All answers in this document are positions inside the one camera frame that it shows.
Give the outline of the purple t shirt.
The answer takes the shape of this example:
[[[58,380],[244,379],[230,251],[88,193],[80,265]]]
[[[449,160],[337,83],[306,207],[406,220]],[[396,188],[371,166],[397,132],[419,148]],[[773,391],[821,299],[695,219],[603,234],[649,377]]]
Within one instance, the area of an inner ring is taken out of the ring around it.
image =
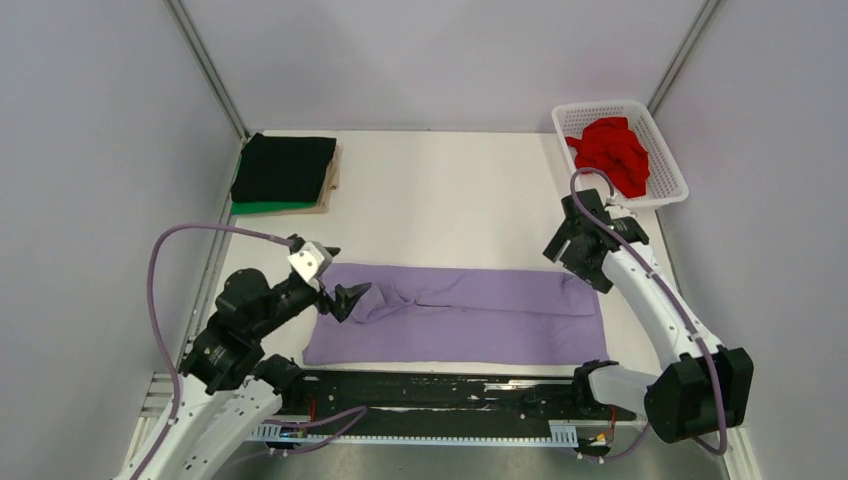
[[[344,322],[318,317],[310,365],[579,365],[609,357],[598,294],[565,271],[334,264],[330,286],[371,285]]]

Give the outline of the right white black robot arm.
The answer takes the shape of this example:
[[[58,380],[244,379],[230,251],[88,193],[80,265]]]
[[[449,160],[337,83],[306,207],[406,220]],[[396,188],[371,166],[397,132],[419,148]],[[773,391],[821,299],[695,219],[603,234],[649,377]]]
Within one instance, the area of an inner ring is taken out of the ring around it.
[[[607,294],[617,290],[647,333],[661,374],[592,360],[576,369],[571,403],[584,417],[609,407],[646,417],[666,443],[743,424],[754,364],[696,317],[662,273],[649,236],[633,217],[614,218],[596,190],[561,201],[565,218],[544,257]]]

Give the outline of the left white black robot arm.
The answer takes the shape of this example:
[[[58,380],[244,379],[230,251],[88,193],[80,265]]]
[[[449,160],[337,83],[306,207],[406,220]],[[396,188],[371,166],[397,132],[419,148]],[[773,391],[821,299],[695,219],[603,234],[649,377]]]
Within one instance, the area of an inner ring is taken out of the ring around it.
[[[290,273],[275,286],[257,269],[230,275],[206,327],[179,362],[164,346],[154,300],[147,300],[173,393],[121,479],[212,478],[256,427],[305,403],[304,371],[290,359],[266,355],[263,339],[309,308],[344,322],[371,287],[338,285],[327,293],[322,276],[339,254],[337,247],[298,235],[231,231],[287,247]]]

